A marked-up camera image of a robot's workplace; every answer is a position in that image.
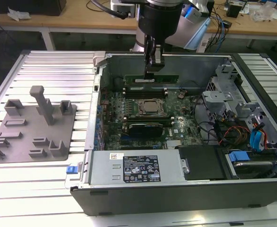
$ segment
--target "blue release tab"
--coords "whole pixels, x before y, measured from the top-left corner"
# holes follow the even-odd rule
[[[67,174],[77,174],[78,173],[78,166],[68,166],[66,173]]]
[[[248,153],[243,150],[232,151],[231,154],[229,154],[229,158],[230,158],[231,162],[249,161],[250,160]]]

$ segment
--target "table leg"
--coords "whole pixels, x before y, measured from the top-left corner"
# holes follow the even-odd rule
[[[85,43],[86,43],[86,36],[85,36],[85,33],[81,33],[81,34],[80,34],[80,39],[81,39],[81,43],[82,43],[82,44],[85,44]]]
[[[254,42],[255,42],[255,39],[250,39],[249,42],[248,42],[247,48],[250,49]]]
[[[41,32],[44,42],[45,42],[45,46],[47,48],[48,51],[55,51],[55,44],[52,38],[52,35],[49,31],[43,31]]]
[[[211,33],[205,33],[202,40],[200,41],[196,53],[204,53],[206,51],[206,46],[208,45],[209,39],[212,37]]]

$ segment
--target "blue drive latch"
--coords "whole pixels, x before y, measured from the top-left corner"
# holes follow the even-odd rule
[[[249,161],[248,153],[243,150],[232,151],[229,154],[231,162]]]

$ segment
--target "floor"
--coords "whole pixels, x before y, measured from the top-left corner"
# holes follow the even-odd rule
[[[66,51],[128,51],[135,43],[134,35],[85,34],[82,42],[80,34],[54,33],[57,50]],[[271,47],[276,41],[257,40],[251,49],[246,47],[248,40],[226,39],[219,50],[221,53],[267,53],[277,64],[277,46]],[[45,50],[45,44],[38,32],[0,32],[0,85],[13,66],[21,50]],[[173,52],[183,52],[180,48],[173,48]]]

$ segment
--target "power supply label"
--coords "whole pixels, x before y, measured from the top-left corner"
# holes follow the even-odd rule
[[[124,156],[124,182],[159,182],[161,174],[157,155]]]

